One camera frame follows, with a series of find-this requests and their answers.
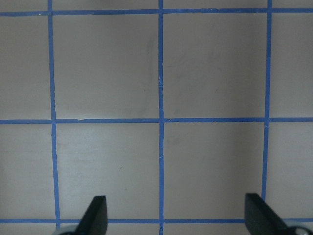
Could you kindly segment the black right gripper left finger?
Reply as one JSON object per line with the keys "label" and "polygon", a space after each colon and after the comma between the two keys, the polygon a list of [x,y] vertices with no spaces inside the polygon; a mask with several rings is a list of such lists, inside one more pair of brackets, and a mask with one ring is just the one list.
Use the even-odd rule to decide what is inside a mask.
{"label": "black right gripper left finger", "polygon": [[95,196],[74,231],[75,235],[105,235],[108,229],[105,196]]}

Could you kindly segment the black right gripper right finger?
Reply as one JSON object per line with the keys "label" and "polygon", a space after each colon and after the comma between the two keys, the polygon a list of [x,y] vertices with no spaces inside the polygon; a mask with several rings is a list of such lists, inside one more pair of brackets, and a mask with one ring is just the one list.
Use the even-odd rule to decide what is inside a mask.
{"label": "black right gripper right finger", "polygon": [[245,226],[251,235],[294,235],[295,231],[256,193],[245,195]]}

